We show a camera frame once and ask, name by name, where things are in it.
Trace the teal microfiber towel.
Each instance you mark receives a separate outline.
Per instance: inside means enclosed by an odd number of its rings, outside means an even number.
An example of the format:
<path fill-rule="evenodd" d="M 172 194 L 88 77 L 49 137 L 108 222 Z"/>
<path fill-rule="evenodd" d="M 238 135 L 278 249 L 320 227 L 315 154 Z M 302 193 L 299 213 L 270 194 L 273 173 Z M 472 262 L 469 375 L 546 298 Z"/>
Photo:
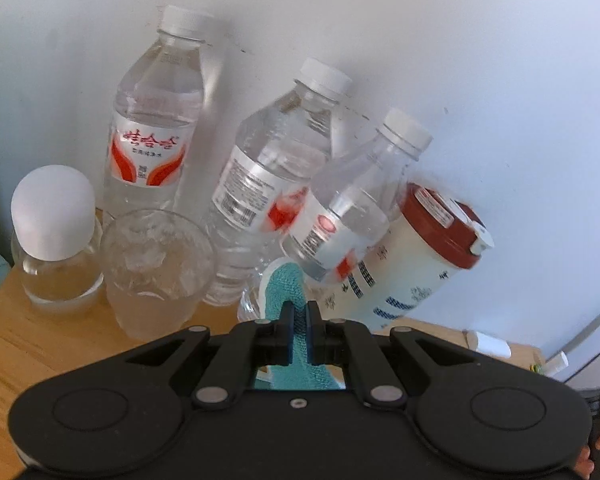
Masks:
<path fill-rule="evenodd" d="M 294 344 L 289 365 L 271 365 L 271 388 L 275 390 L 337 390 L 340 385 L 325 365 L 313 365 L 306 344 L 306 294 L 304 273 L 297 263 L 283 257 L 270 263 L 262 274 L 258 291 L 260 318 L 276 321 L 283 306 L 294 306 Z"/>

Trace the small white plastic bottle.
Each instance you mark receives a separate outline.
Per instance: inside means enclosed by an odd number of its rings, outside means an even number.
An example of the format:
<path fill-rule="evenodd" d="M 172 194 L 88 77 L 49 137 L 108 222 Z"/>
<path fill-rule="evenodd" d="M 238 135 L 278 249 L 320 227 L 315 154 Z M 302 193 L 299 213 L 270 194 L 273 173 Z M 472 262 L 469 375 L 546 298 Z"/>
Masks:
<path fill-rule="evenodd" d="M 538 366 L 536 370 L 546 377 L 554 377 L 569 366 L 569 359 L 565 352 L 556 353 L 552 358 Z"/>

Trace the white foam block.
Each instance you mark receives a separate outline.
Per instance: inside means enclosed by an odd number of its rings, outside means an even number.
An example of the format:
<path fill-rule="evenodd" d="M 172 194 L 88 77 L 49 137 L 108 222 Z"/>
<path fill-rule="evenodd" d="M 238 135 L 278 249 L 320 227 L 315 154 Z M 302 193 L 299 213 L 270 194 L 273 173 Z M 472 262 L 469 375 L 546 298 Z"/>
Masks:
<path fill-rule="evenodd" d="M 465 333 L 468 348 L 485 356 L 508 360 L 512 357 L 512 348 L 507 341 L 496 338 L 476 330 L 468 330 Z"/>

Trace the clear crinkled plastic cup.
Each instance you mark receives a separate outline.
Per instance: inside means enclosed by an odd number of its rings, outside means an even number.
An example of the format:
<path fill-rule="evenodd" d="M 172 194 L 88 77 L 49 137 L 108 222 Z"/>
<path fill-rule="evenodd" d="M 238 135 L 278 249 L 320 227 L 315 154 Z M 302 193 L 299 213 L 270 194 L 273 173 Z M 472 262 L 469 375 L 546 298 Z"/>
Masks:
<path fill-rule="evenodd" d="M 206 231 L 162 209 L 109 218 L 99 258 L 114 317 L 130 338 L 140 341 L 179 330 L 216 273 L 216 250 Z"/>

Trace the white cup red lid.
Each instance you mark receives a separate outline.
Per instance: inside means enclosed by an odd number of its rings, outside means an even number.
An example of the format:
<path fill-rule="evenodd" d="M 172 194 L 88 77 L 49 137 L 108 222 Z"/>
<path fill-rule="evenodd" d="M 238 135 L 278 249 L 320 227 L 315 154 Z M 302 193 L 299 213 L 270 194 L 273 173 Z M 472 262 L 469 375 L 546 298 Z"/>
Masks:
<path fill-rule="evenodd" d="M 347 318 L 379 332 L 493 247 L 492 235 L 467 205 L 410 183 L 387 234 L 317 303 L 324 318 Z"/>

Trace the water bottle right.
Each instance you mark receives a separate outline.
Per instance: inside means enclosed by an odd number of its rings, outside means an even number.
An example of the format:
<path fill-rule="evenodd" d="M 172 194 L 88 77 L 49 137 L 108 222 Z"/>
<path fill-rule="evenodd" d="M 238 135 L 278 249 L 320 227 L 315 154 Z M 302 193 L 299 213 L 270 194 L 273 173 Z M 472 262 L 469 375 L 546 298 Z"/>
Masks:
<path fill-rule="evenodd" d="M 393 108 L 372 140 L 320 170 L 290 227 L 268 248 L 242 291 L 238 320 L 265 314 L 265 279 L 286 263 L 298 264 L 310 289 L 345 280 L 387 233 L 398 213 L 407 167 L 431 140 L 425 127 Z"/>

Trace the clear jar white lid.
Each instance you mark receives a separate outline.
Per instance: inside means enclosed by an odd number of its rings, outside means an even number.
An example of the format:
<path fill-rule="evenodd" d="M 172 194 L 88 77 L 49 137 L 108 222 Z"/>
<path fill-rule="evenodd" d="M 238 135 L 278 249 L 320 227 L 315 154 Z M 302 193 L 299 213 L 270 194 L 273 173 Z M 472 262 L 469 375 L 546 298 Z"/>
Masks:
<path fill-rule="evenodd" d="M 78 170 L 47 165 L 17 184 L 10 202 L 12 256 L 32 307 L 76 314 L 97 300 L 102 224 L 91 182 Z"/>

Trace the water bottle middle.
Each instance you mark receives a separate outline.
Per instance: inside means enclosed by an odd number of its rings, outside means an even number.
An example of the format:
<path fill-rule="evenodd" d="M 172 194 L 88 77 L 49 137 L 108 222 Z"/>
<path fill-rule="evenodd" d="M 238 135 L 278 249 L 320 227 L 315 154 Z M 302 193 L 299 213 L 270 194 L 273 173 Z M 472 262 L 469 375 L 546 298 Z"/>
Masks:
<path fill-rule="evenodd" d="M 352 79 L 307 58 L 291 90 L 239 125 L 204 215 L 218 265 L 204 302 L 238 301 L 260 257 L 301 209 L 332 159 L 332 114 Z"/>

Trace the water bottle red label left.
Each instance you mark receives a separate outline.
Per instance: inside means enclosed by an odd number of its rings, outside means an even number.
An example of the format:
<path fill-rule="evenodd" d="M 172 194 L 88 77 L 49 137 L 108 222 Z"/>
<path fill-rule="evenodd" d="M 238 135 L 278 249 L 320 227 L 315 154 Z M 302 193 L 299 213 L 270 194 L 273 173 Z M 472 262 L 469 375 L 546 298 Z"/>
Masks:
<path fill-rule="evenodd" d="M 201 50 L 215 24 L 207 12 L 166 6 L 156 40 L 118 84 L 102 205 L 109 218 L 173 208 L 206 97 Z"/>

